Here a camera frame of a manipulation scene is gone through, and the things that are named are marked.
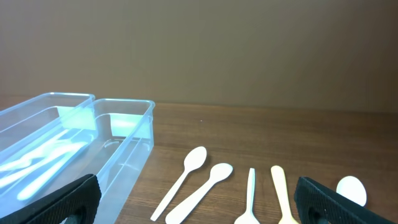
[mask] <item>plastic spoon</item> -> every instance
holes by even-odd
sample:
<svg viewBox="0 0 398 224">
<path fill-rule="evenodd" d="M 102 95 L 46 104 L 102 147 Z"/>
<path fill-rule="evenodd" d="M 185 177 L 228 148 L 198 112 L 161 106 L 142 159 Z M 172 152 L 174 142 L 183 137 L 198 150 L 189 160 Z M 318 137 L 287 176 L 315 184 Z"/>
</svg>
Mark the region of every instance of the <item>plastic spoon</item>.
<svg viewBox="0 0 398 224">
<path fill-rule="evenodd" d="M 361 181 L 353 176 L 344 177 L 338 182 L 336 192 L 360 206 L 366 204 L 366 190 Z"/>
<path fill-rule="evenodd" d="M 210 171 L 210 178 L 205 184 L 203 184 L 197 191 L 187 197 L 183 202 L 177 205 L 167 216 L 167 224 L 179 224 L 181 223 L 189 213 L 196 207 L 200 200 L 206 195 L 206 193 L 217 184 L 232 173 L 232 166 L 226 163 L 221 163 L 213 166 Z"/>
<path fill-rule="evenodd" d="M 280 209 L 282 210 L 282 219 L 279 224 L 299 224 L 294 220 L 290 212 L 289 196 L 287 195 L 285 172 L 280 166 L 271 167 L 272 180 L 274 181 L 276 194 L 278 195 Z"/>
<path fill-rule="evenodd" d="M 196 147 L 192 149 L 192 151 L 185 157 L 184 160 L 184 172 L 181 174 L 180 178 L 175 182 L 173 187 L 167 192 L 166 196 L 157 206 L 154 214 L 150 217 L 152 221 L 156 221 L 156 219 L 162 214 L 167 205 L 173 199 L 175 193 L 177 193 L 180 188 L 182 182 L 185 180 L 189 172 L 201 167 L 206 160 L 206 148 L 203 146 Z"/>
<path fill-rule="evenodd" d="M 234 224 L 260 224 L 253 214 L 254 191 L 256 189 L 256 173 L 250 168 L 248 178 L 248 194 L 246 199 L 246 211 L 243 215 L 235 220 Z"/>
</svg>

